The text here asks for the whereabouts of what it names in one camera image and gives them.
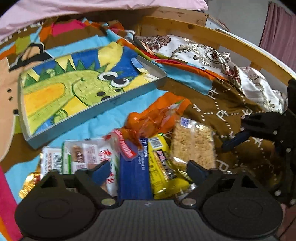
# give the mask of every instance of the gold foil wrapper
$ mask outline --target gold foil wrapper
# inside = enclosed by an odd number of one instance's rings
[[[33,189],[33,187],[35,187],[35,185],[39,181],[40,181],[40,162],[38,163],[38,166],[35,172],[31,172],[27,176],[22,186],[22,189],[19,191],[19,197],[24,198]]]

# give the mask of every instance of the pink curtain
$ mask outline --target pink curtain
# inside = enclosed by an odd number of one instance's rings
[[[296,16],[270,2],[259,47],[296,70]]]

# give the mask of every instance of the dinosaur eye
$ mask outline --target dinosaur eye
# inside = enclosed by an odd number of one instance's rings
[[[129,83],[130,80],[126,78],[114,79],[111,81],[111,85],[117,88],[126,87],[127,85],[129,85]]]
[[[114,80],[118,77],[118,74],[113,71],[104,72],[99,74],[98,79],[103,81]]]

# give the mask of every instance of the box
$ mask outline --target box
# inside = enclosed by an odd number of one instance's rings
[[[156,65],[115,42],[44,61],[19,78],[25,140],[37,149],[88,119],[164,85],[165,77]]]

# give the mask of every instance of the pink bed sheet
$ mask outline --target pink bed sheet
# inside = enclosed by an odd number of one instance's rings
[[[208,10],[204,0],[19,0],[0,18],[0,40],[38,20],[54,16],[150,7]]]

